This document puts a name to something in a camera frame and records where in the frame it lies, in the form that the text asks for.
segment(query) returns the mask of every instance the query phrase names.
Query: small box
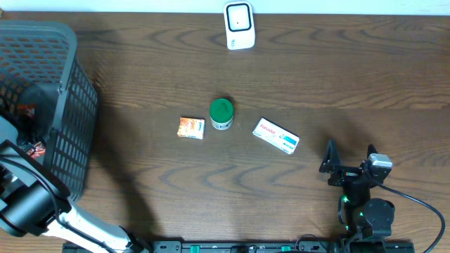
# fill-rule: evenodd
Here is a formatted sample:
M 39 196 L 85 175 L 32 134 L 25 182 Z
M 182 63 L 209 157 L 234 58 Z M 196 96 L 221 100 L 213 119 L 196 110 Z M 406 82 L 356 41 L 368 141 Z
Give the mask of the small box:
M 264 118 L 261 118 L 258 125 L 255 127 L 255 130 L 253 130 L 253 135 L 260 137 L 289 155 L 294 153 L 294 150 L 300 141 L 298 136 L 280 128 Z
M 180 137 L 203 139 L 204 132 L 205 132 L 204 119 L 190 119 L 181 117 L 178 133 L 176 134 Z

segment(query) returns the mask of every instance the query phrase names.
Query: small jar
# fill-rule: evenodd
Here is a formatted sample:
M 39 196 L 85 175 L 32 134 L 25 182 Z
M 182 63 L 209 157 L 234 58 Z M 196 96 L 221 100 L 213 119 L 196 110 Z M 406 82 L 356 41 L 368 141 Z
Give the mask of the small jar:
M 227 130 L 233 124 L 233 104 L 225 98 L 212 102 L 210 107 L 211 124 L 215 129 Z

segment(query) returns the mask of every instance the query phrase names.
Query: black robotic device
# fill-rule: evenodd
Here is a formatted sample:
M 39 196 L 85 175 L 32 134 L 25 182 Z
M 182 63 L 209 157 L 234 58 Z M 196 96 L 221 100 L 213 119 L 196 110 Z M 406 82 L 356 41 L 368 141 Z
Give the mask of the black robotic device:
M 24 162 L 19 164 L 14 161 L 11 162 L 11 157 L 19 157 Z M 113 249 L 109 245 L 109 242 L 104 240 L 101 235 L 89 234 L 89 231 L 83 231 L 83 227 L 74 228 L 70 220 L 68 220 L 68 216 L 63 216 L 63 218 L 66 218 L 60 219 L 61 215 L 70 213 L 72 209 L 76 209 L 76 204 L 68 200 L 70 193 L 67 188 L 58 178 L 48 173 L 45 168 L 18 149 L 10 141 L 5 141 L 0 145 L 0 165 L 3 165 L 0 174 L 0 179 L 3 179 L 0 182 L 3 186 L 3 188 L 0 188 L 0 227 L 14 236 L 24 236 L 26 233 L 33 235 L 45 234 L 50 230 L 52 222 L 56 220 L 60 224 L 60 229 L 67 229 L 74 236 L 80 238 L 80 242 L 89 243 L 91 246 L 97 245 L 98 249 L 96 252 L 414 252 L 413 243 L 411 242 L 397 243 L 385 241 L 385 238 L 392 233 L 391 225 L 394 221 L 395 208 L 387 200 L 379 198 L 372 199 L 370 189 L 375 186 L 387 188 L 382 183 L 390 173 L 392 163 L 386 155 L 378 154 L 373 145 L 369 145 L 367 158 L 358 167 L 348 167 L 341 165 L 335 143 L 334 141 L 329 141 L 326 156 L 321 163 L 319 172 L 330 174 L 328 185 L 339 186 L 343 189 L 343 195 L 338 201 L 338 218 L 346 226 L 347 233 L 334 240 L 323 240 L 316 238 L 314 235 L 306 234 L 300 237 L 295 243 L 181 242 L 178 240 L 152 241 L 147 243 L 134 237 L 123 228 L 114 226 L 115 230 L 117 228 L 123 230 L 123 236 L 127 243 L 121 250 Z M 18 180 L 12 181 L 12 175 Z M 442 215 L 439 217 L 443 225 L 442 230 L 429 250 L 437 244 L 444 232 L 444 219 Z M 106 234 L 108 234 L 108 226 L 111 225 L 104 226 L 106 227 Z M 68 243 L 63 245 L 63 252 L 82 253 L 89 251 L 78 245 Z

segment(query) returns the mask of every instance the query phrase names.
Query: white electronic device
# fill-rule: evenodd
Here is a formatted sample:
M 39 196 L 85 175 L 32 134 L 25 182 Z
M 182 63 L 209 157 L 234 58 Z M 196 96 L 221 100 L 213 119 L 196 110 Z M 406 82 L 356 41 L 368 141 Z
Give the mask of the white electronic device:
M 252 6 L 246 1 L 228 3 L 224 7 L 226 46 L 230 50 L 255 45 Z

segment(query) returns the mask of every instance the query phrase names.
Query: green bottle cap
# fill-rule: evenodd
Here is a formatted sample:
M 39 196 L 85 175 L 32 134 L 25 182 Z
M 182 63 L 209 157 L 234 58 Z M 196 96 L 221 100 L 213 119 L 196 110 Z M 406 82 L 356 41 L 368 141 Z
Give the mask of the green bottle cap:
M 219 98 L 212 102 L 210 108 L 211 119 L 217 123 L 227 123 L 233 118 L 234 108 L 230 101 Z

